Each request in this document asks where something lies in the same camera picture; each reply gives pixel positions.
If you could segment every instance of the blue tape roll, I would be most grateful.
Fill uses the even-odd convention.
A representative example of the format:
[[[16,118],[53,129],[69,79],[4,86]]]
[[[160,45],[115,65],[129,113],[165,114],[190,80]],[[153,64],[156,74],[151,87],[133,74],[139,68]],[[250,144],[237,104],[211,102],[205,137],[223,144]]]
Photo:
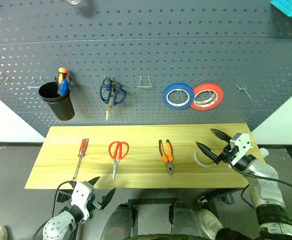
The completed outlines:
[[[187,94],[187,100],[183,103],[173,103],[168,99],[168,95],[173,91],[183,91]],[[162,100],[164,104],[172,109],[185,109],[189,107],[194,101],[193,89],[185,83],[173,83],[167,86],[162,93]]]

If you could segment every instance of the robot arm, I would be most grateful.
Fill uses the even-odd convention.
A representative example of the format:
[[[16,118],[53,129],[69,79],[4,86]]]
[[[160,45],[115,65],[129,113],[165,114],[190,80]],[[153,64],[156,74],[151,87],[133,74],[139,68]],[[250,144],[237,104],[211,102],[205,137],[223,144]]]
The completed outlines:
[[[74,188],[71,195],[71,207],[66,208],[58,216],[51,218],[43,228],[43,240],[72,240],[76,239],[78,224],[85,224],[91,219],[94,209],[103,210],[112,199],[116,188],[111,190],[102,203],[94,201],[94,184],[96,177],[90,181],[71,182]]]
[[[247,178],[250,197],[257,213],[260,236],[267,240],[292,240],[292,224],[278,183],[267,179],[279,179],[277,171],[253,155],[246,155],[252,148],[249,134],[237,133],[231,138],[217,129],[211,131],[228,143],[223,152],[217,156],[204,144],[197,142],[197,145],[215,164],[220,161],[229,163],[230,167]]]

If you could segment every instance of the red tape roll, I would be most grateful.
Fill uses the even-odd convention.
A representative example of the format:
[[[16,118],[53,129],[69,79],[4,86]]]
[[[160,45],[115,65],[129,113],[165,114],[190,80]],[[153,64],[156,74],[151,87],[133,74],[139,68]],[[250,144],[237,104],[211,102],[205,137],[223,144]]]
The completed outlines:
[[[203,92],[210,92],[210,98],[204,101],[196,101],[196,96]],[[194,88],[195,98],[190,105],[193,109],[206,111],[218,106],[224,98],[224,92],[221,87],[214,83],[205,83]]]

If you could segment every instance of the scissor handle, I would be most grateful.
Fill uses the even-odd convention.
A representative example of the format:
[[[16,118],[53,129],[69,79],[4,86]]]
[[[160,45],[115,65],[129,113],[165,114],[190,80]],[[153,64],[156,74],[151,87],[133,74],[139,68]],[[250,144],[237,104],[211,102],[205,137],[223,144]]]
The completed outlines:
[[[102,97],[102,91],[103,90],[108,90],[109,91],[109,93],[108,93],[108,96],[107,96],[107,98],[103,98]],[[104,102],[104,103],[106,103],[106,104],[108,104],[109,103],[109,100],[110,100],[110,98],[111,98],[111,96],[112,96],[112,85],[109,85],[109,84],[102,84],[101,86],[100,86],[100,98],[101,98],[101,100]]]
[[[113,146],[114,144],[117,144],[116,148],[115,148],[115,152],[114,154],[112,155],[111,154],[111,146]],[[122,156],[122,145],[126,145],[127,146],[127,152],[125,153],[124,156]],[[122,160],[129,152],[129,144],[126,143],[125,141],[114,141],[112,142],[110,145],[109,145],[109,148],[108,148],[108,152],[109,152],[109,155],[111,156],[111,158],[113,160],[117,159],[117,153],[118,153],[118,149],[119,149],[119,155],[118,155],[118,160]]]
[[[118,95],[119,93],[123,93],[123,94],[124,94],[124,97],[123,97],[120,101],[116,101],[116,99],[117,99],[117,95]],[[115,94],[114,94],[114,105],[117,106],[117,105],[122,104],[122,102],[123,102],[123,101],[125,100],[125,98],[126,98],[126,95],[127,95],[127,92],[126,92],[124,89],[122,89],[122,88],[117,88],[116,91],[115,91]]]

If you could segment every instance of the black cable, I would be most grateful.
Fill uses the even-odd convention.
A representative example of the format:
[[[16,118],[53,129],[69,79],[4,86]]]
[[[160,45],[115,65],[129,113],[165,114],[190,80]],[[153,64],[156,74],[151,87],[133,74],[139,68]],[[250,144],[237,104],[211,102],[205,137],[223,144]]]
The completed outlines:
[[[256,178],[256,179],[263,179],[263,180],[268,180],[268,181],[274,181],[274,182],[278,182],[278,183],[281,183],[281,184],[285,184],[289,187],[292,188],[292,184],[286,182],[286,181],[282,181],[280,179],[276,179],[276,178],[272,178],[272,177],[266,177],[266,176],[258,176],[258,175],[252,175],[250,173],[246,173],[246,172],[243,172],[243,171],[240,171],[238,170],[236,167],[233,166],[233,164],[231,163],[231,161],[229,162],[229,165],[238,173],[242,174],[242,175],[245,175],[245,176],[248,176],[248,177],[251,177],[251,178]]]
[[[248,204],[252,209],[255,209],[254,206],[252,206],[251,203],[248,202],[248,201],[244,198],[245,190],[247,190],[248,187],[249,187],[249,184],[248,184],[247,186],[245,186],[244,189],[242,189],[240,196],[241,196],[241,199],[242,199],[243,201],[246,202],[246,204]]]
[[[48,221],[44,222],[38,229],[37,231],[34,233],[34,235],[32,236],[32,239],[31,240],[35,240],[37,234],[39,233],[39,231],[45,226],[45,224],[47,223]]]
[[[51,218],[54,217],[56,197],[57,197],[57,193],[58,193],[60,187],[61,187],[62,185],[64,185],[64,184],[68,184],[68,183],[70,183],[70,182],[72,182],[72,180],[71,180],[71,181],[64,181],[64,182],[62,182],[61,184],[59,184],[59,186],[56,188],[56,191],[55,191],[55,194],[54,194],[54,198],[53,198],[53,200],[52,200],[53,202],[52,202],[52,206],[51,206],[51,216],[50,216]]]

